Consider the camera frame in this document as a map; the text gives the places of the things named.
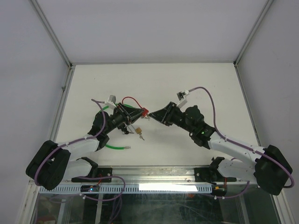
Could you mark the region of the brass padlock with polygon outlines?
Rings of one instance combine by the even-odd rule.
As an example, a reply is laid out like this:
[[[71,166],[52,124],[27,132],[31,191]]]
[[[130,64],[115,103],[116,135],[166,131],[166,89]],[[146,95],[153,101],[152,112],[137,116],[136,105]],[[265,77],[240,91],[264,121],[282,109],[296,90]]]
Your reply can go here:
[[[134,132],[138,135],[141,135],[142,134],[142,130],[140,127],[134,127],[132,124],[129,125],[129,127],[134,130]]]

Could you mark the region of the red cable seal tag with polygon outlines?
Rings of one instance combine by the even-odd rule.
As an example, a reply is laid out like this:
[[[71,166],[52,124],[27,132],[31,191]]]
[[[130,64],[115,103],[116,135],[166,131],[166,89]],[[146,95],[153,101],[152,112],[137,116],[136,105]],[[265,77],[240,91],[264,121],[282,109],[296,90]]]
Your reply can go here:
[[[142,112],[142,117],[143,117],[143,118],[145,118],[145,117],[148,116],[149,110],[146,109],[145,107],[141,106],[140,103],[139,103],[134,97],[132,97],[132,96],[126,96],[126,97],[124,97],[124,98],[122,99],[121,102],[124,103],[124,101],[125,101],[126,99],[131,99],[131,100],[133,100],[133,101],[138,105],[139,108],[143,109],[143,112]]]

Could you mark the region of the green cable bike lock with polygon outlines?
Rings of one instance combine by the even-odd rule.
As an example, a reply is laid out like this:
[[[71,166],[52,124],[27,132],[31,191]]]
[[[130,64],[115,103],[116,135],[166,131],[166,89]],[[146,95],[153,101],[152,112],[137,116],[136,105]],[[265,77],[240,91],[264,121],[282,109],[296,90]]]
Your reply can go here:
[[[105,110],[109,107],[104,106],[96,115],[92,124],[91,130],[88,132],[89,135],[96,137],[99,141],[98,150],[102,149],[103,147],[107,147],[113,150],[125,150],[130,149],[130,146],[125,147],[117,147],[108,144],[109,136],[108,134],[112,132],[114,129],[123,129],[127,128],[126,124],[121,124],[120,126],[116,127],[112,124],[111,115],[109,115]]]

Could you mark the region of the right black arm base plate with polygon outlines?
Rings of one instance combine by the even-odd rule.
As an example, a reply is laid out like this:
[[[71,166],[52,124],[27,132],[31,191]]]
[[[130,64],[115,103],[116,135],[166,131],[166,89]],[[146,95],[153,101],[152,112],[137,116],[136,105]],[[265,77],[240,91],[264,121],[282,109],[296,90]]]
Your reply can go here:
[[[207,182],[216,184],[217,182],[236,182],[235,177],[224,177],[215,168],[197,167],[194,168],[195,182]]]

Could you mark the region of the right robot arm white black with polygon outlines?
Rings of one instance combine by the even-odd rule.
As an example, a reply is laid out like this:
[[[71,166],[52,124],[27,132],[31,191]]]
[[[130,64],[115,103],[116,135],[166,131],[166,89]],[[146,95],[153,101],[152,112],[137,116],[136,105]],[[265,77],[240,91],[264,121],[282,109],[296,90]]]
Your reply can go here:
[[[204,176],[207,181],[214,183],[214,180],[219,181],[223,177],[238,178],[255,182],[275,196],[288,187],[286,183],[291,178],[292,168],[276,146],[255,147],[230,140],[204,121],[204,115],[196,105],[182,112],[175,103],[170,102],[149,116],[166,126],[176,125],[186,130],[199,147],[234,157],[233,161],[223,157],[213,159]]]

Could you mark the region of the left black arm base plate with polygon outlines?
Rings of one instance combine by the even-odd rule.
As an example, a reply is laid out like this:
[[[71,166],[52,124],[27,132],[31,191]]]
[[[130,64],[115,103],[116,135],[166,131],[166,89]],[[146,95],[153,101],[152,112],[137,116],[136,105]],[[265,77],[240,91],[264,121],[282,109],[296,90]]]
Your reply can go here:
[[[112,168],[103,168],[103,167],[97,167],[97,168],[92,168],[90,173],[86,176],[79,176],[79,177],[74,177],[71,179],[72,182],[95,182],[100,183],[102,182],[111,182],[112,181],[112,176],[113,174],[113,169]]]

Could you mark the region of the black-headed key pair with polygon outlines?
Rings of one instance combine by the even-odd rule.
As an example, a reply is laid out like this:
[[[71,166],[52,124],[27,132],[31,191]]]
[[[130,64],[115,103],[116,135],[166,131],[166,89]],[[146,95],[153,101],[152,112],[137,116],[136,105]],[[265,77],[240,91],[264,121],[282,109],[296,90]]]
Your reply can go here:
[[[132,131],[129,131],[128,129],[126,129],[126,128],[123,128],[123,129],[121,129],[121,131],[123,132],[123,134],[124,135],[128,135],[128,134],[134,134],[134,132],[132,132]]]

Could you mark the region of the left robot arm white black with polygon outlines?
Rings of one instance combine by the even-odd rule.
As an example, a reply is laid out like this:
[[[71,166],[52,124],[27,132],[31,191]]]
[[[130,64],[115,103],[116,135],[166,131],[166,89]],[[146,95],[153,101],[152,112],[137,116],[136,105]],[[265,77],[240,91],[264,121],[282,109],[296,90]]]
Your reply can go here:
[[[109,115],[103,108],[95,115],[90,131],[83,137],[66,143],[45,141],[26,168],[26,175],[37,186],[52,190],[64,180],[94,181],[99,178],[97,162],[88,153],[101,150],[115,129],[127,132],[127,126],[145,116],[145,108],[133,108],[119,103]]]

